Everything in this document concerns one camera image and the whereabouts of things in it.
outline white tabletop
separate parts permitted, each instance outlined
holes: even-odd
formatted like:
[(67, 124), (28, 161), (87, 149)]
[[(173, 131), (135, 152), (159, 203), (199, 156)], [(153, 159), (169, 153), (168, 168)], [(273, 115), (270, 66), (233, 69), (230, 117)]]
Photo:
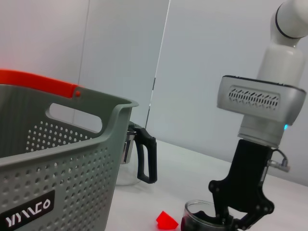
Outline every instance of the white tabletop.
[[(231, 165), (161, 141), (157, 156), (157, 183), (116, 186), (106, 231), (156, 231), (155, 220), (163, 210), (180, 224), (185, 203), (194, 199), (212, 202), (209, 182), (224, 179)], [(308, 187), (267, 175), (263, 191), (275, 210), (250, 230), (307, 230)]]

